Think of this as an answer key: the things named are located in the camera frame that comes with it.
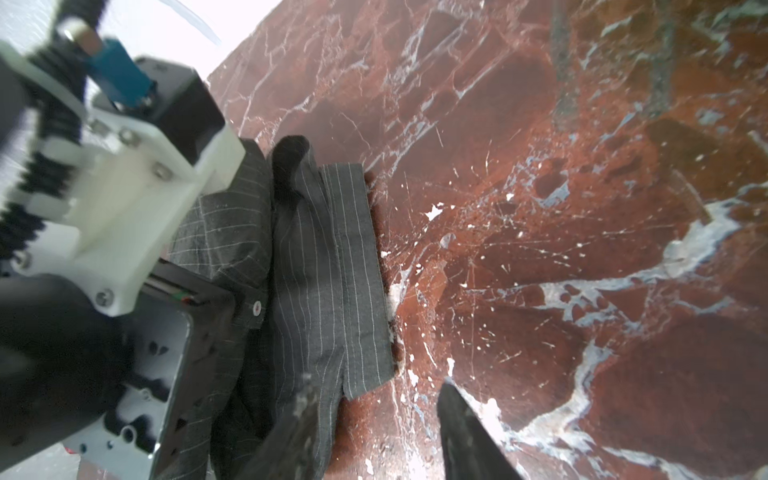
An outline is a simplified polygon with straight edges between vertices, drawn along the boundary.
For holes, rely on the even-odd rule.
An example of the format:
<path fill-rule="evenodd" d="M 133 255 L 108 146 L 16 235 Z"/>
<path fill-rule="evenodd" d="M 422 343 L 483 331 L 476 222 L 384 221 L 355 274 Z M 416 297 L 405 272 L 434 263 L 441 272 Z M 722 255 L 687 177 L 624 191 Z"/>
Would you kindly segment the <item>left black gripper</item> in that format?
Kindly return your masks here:
<path fill-rule="evenodd" d="M 120 479 L 181 454 L 209 395 L 234 296 L 170 263 L 110 317 L 72 282 L 1 267 L 1 466 L 62 444 Z"/>

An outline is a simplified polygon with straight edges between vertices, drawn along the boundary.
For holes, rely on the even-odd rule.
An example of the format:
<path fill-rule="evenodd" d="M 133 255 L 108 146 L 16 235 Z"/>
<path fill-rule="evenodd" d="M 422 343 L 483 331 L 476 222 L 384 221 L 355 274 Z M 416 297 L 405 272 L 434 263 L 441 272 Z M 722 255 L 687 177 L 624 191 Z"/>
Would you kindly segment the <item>dark grey striped shirt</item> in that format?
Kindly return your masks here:
<path fill-rule="evenodd" d="M 394 375 L 364 172 L 318 165 L 309 140 L 269 153 L 247 140 L 231 186 L 192 205 L 171 263 L 231 292 L 215 383 L 167 479 L 238 479 L 309 377 L 318 388 L 315 476 L 329 466 L 340 403 Z"/>

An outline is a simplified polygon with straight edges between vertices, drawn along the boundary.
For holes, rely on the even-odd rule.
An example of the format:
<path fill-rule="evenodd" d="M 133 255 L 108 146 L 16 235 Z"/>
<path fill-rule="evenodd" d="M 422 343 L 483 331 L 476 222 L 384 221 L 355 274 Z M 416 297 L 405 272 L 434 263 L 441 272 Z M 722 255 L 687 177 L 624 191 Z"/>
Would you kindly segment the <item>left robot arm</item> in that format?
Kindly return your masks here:
<path fill-rule="evenodd" d="M 233 296 L 168 262 L 193 203 L 246 158 L 198 73 L 98 33 L 64 1 L 37 50 L 1 47 L 1 466 L 54 444 L 120 479 L 179 459 Z"/>

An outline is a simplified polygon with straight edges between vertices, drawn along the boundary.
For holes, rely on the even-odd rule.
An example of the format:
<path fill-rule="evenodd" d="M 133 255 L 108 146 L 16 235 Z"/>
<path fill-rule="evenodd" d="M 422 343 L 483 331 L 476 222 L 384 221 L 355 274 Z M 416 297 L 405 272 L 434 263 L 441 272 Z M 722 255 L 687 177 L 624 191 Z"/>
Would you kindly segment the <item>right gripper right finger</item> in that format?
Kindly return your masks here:
<path fill-rule="evenodd" d="M 437 415 L 446 479 L 521 479 L 451 383 L 441 386 Z"/>

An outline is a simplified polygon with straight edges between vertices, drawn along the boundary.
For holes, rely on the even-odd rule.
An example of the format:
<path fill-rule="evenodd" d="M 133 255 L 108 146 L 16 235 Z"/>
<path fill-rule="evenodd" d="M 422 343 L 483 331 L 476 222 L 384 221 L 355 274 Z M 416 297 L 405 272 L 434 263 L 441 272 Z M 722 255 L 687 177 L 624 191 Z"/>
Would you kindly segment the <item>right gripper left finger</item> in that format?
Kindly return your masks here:
<path fill-rule="evenodd" d="M 309 377 L 253 457 L 240 479 L 313 479 L 319 413 L 318 388 Z"/>

